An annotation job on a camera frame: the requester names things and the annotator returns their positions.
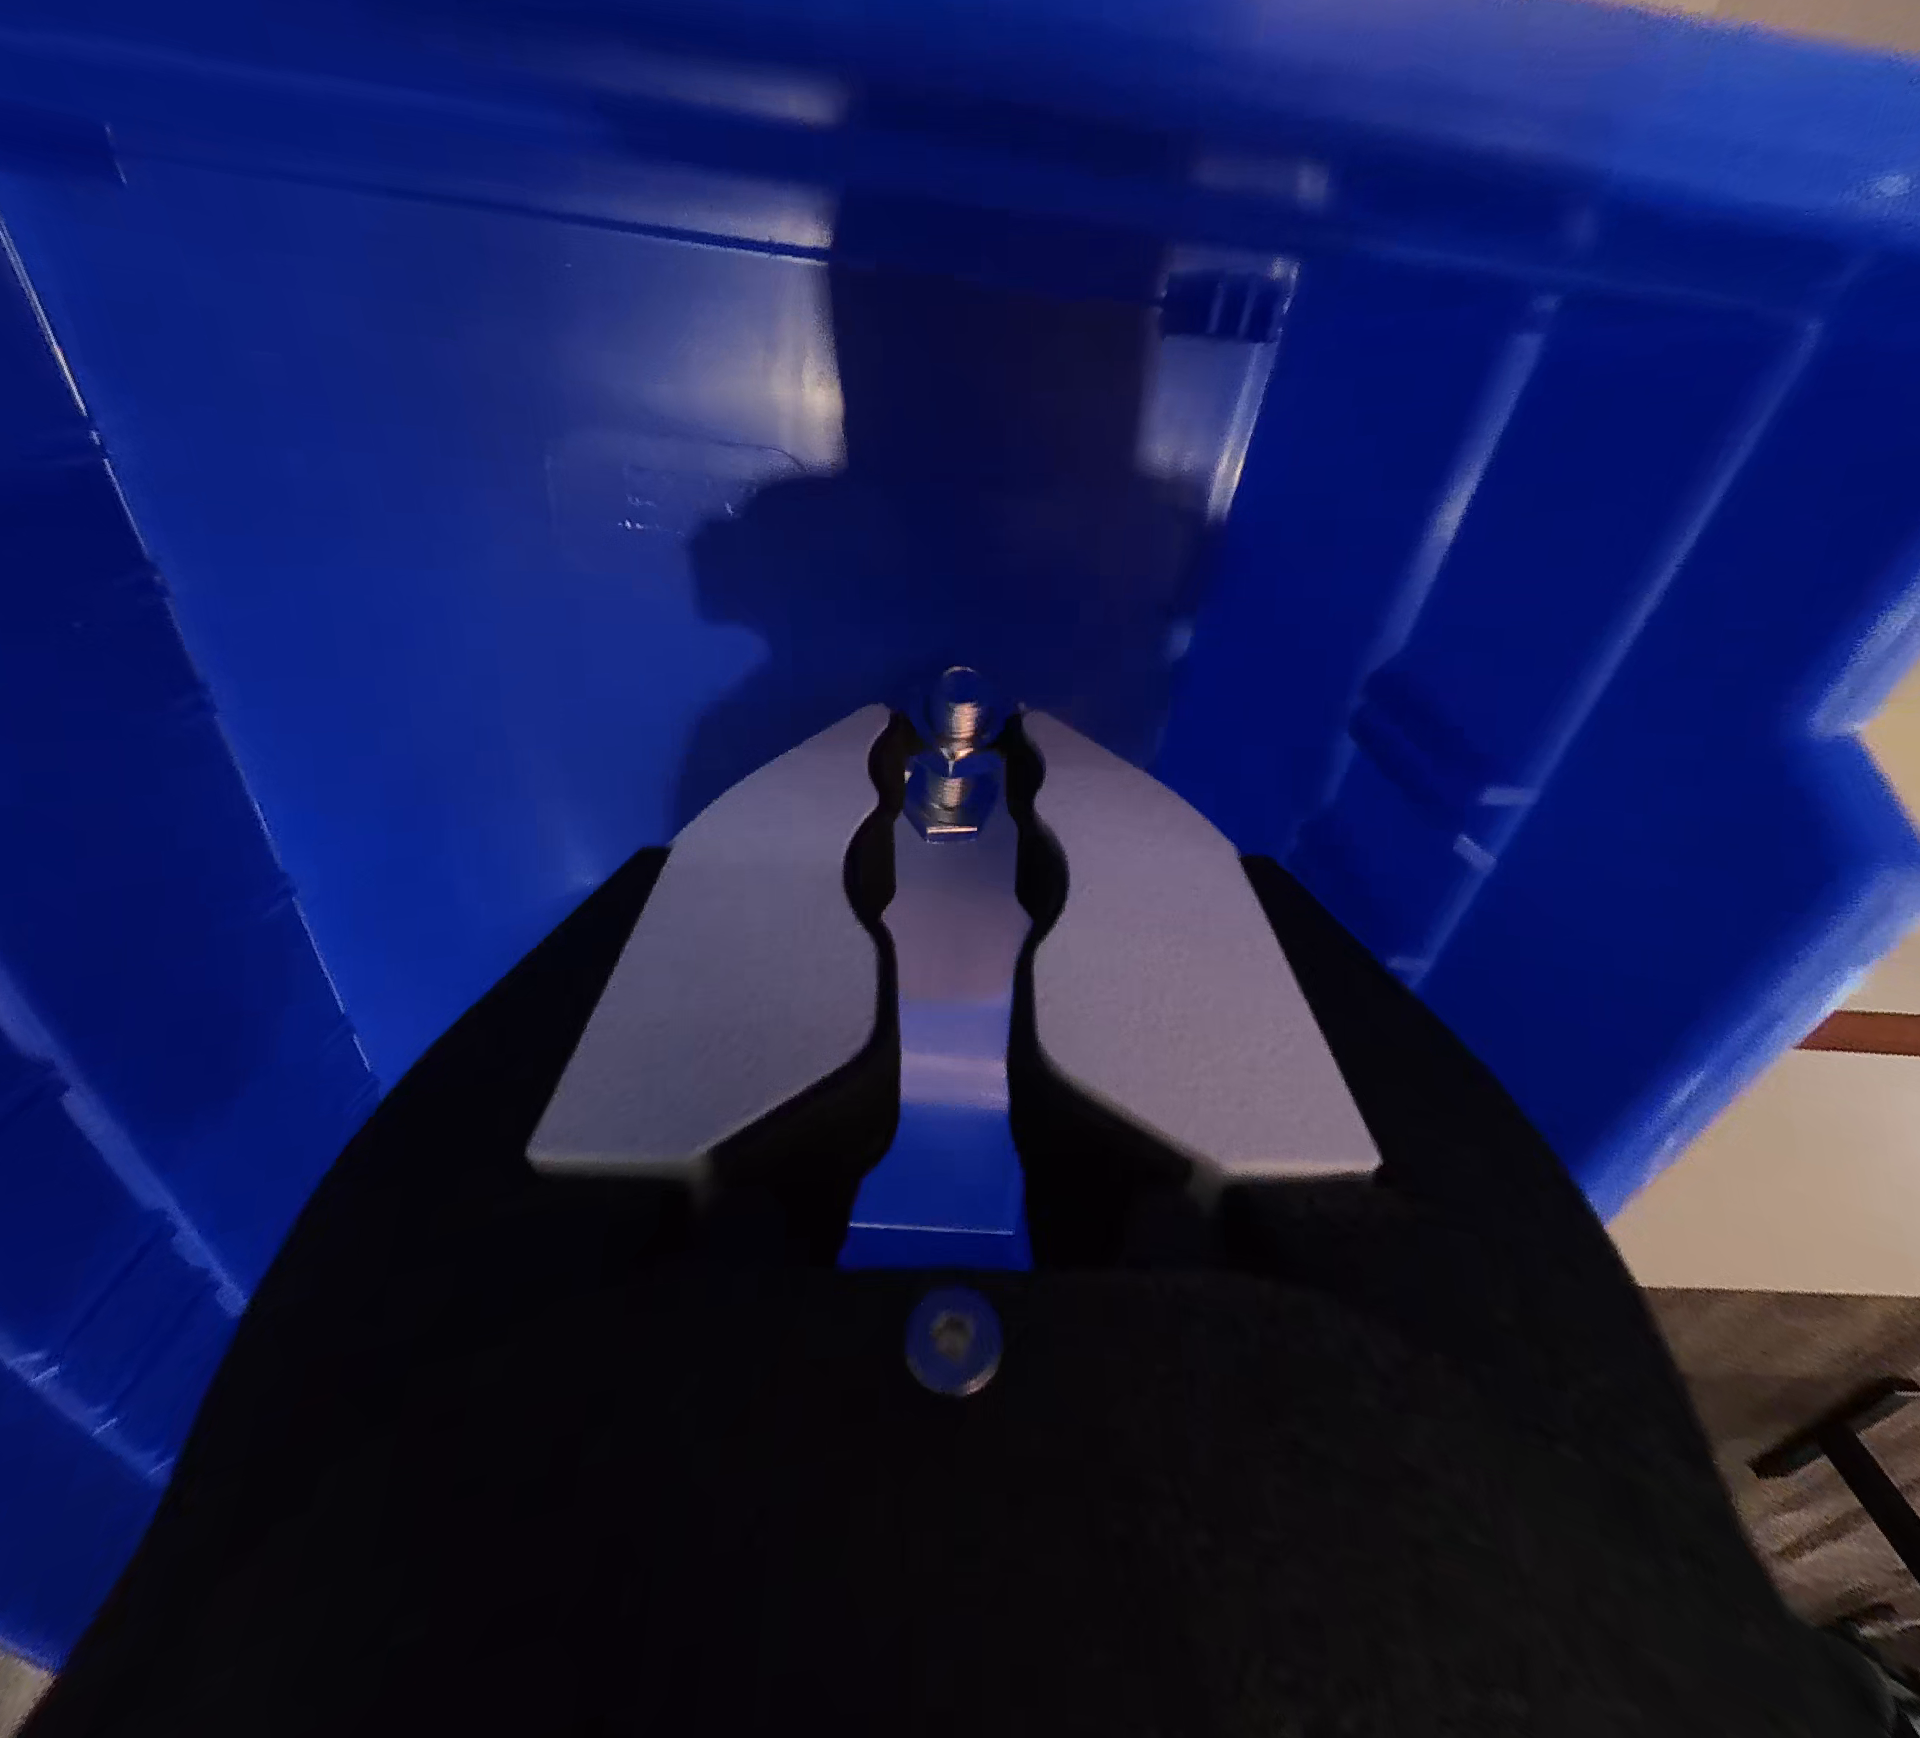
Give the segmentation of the blue plastic bin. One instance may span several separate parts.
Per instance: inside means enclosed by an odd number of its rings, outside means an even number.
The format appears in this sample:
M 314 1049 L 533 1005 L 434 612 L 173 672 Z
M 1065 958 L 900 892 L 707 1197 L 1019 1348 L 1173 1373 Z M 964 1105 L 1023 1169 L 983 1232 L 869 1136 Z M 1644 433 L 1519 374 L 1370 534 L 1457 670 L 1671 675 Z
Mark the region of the blue plastic bin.
M 4 0 L 4 1652 L 644 848 L 976 665 L 1614 1210 L 1915 924 L 1915 60 L 1618 0 Z

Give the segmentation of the steel hex bolt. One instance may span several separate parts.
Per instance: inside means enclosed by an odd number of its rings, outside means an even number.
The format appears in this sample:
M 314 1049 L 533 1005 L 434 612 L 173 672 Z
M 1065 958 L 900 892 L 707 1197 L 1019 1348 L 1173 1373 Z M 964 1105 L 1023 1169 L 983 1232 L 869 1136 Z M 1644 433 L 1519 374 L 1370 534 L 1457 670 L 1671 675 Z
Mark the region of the steel hex bolt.
M 908 763 L 924 750 L 944 750 L 947 757 L 965 757 L 971 752 L 994 755 L 998 763 L 998 783 L 982 795 L 974 808 L 956 815 L 916 808 L 905 798 L 905 766 L 901 815 L 911 831 L 928 846 L 962 846 L 983 837 L 994 817 L 1000 795 L 1000 761 L 996 742 L 996 704 L 983 677 L 970 667 L 950 667 L 928 688 L 924 716 L 920 724 L 922 744 Z

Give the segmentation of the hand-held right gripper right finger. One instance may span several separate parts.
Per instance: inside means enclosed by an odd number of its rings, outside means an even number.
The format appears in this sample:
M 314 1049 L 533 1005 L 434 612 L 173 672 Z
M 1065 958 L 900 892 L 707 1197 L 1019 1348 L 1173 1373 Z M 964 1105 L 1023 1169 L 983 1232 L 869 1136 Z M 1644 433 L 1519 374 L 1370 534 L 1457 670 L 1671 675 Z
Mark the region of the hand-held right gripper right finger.
M 1197 808 L 1027 711 L 1064 906 L 1030 969 L 1035 1043 L 1092 1106 L 1210 1184 L 1347 1182 L 1380 1149 L 1248 882 Z

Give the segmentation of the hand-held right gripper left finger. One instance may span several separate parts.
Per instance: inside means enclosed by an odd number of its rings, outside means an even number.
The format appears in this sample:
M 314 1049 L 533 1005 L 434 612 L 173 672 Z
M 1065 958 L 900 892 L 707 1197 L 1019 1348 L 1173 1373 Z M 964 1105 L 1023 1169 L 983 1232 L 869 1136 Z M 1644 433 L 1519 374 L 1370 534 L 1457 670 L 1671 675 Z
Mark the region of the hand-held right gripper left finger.
M 879 962 L 847 859 L 891 720 L 856 708 L 671 841 L 531 1131 L 535 1172 L 698 1172 L 868 1046 Z

